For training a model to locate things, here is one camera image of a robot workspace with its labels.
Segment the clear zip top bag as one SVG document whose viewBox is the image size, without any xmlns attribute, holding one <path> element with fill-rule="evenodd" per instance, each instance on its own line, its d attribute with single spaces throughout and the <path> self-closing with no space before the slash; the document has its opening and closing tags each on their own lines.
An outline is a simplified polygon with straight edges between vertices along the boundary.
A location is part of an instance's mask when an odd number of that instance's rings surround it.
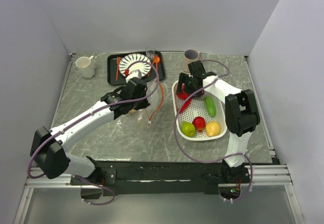
<svg viewBox="0 0 324 224">
<path fill-rule="evenodd" d="M 150 129 L 152 127 L 153 117 L 161 108 L 165 97 L 161 82 L 158 83 L 156 80 L 148 84 L 147 93 L 151 93 L 155 86 L 157 86 L 157 90 L 148 98 L 150 106 L 146 109 L 133 109 L 127 115 L 122 116 L 117 124 L 121 130 L 131 132 L 139 131 L 142 128 Z"/>
</svg>

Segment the red apple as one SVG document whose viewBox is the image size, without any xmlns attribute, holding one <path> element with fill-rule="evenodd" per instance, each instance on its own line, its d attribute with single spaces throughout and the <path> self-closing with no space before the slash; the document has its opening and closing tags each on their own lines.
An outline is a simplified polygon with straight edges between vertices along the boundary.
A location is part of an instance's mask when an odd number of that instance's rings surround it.
<svg viewBox="0 0 324 224">
<path fill-rule="evenodd" d="M 177 97 L 182 99 L 182 100 L 186 100 L 190 95 L 185 93 L 185 92 L 181 92 L 177 94 Z"/>
</svg>

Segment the red strawberry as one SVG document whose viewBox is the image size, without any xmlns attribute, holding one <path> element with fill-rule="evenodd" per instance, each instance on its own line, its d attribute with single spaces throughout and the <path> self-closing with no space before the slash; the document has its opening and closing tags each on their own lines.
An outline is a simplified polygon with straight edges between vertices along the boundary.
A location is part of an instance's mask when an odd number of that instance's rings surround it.
<svg viewBox="0 0 324 224">
<path fill-rule="evenodd" d="M 192 121 L 192 124 L 194 125 L 197 131 L 202 131 L 206 127 L 206 122 L 203 117 L 196 117 Z"/>
</svg>

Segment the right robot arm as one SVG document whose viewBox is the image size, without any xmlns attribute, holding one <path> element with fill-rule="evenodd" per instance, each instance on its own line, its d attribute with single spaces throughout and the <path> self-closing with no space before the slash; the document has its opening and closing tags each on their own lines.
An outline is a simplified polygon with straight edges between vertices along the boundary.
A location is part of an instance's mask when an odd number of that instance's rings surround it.
<svg viewBox="0 0 324 224">
<path fill-rule="evenodd" d="M 184 92 L 188 97 L 179 106 L 177 118 L 184 105 L 193 97 L 201 97 L 209 93 L 218 98 L 225 105 L 225 123 L 230 132 L 226 155 L 217 160 L 201 161 L 188 156 L 199 163 L 216 163 L 223 161 L 221 177 L 226 182 L 234 182 L 237 178 L 247 174 L 245 161 L 248 141 L 260 123 L 260 115 L 252 90 L 238 89 L 221 78 L 229 75 L 229 68 L 221 62 L 227 73 L 216 75 L 206 72 L 203 62 L 198 60 L 188 64 L 190 74 L 179 74 L 176 94 Z"/>
</svg>

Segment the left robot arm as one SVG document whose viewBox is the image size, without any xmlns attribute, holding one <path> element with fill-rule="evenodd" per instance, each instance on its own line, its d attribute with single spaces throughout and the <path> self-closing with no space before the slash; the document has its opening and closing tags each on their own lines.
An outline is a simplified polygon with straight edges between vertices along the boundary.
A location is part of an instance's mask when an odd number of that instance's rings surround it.
<svg viewBox="0 0 324 224">
<path fill-rule="evenodd" d="M 149 106 L 147 84 L 139 78 L 106 93 L 90 109 L 60 126 L 47 130 L 40 127 L 34 134 L 30 155 L 43 171 L 54 179 L 63 173 L 79 175 L 89 184 L 100 180 L 101 172 L 89 157 L 78 157 L 69 151 L 98 127 L 112 122 L 129 111 Z"/>
</svg>

